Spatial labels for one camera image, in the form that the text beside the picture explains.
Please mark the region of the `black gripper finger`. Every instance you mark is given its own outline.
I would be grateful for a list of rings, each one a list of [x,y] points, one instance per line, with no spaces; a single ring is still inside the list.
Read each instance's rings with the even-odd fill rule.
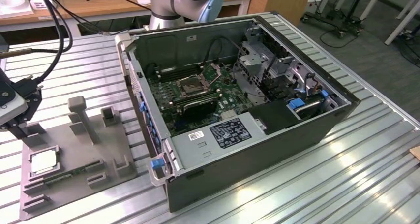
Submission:
[[[26,138],[28,136],[27,132],[23,129],[23,124],[32,119],[36,113],[39,105],[43,101],[42,91],[36,91],[36,93],[28,96],[26,100],[28,109],[8,122],[8,131],[16,138]]]

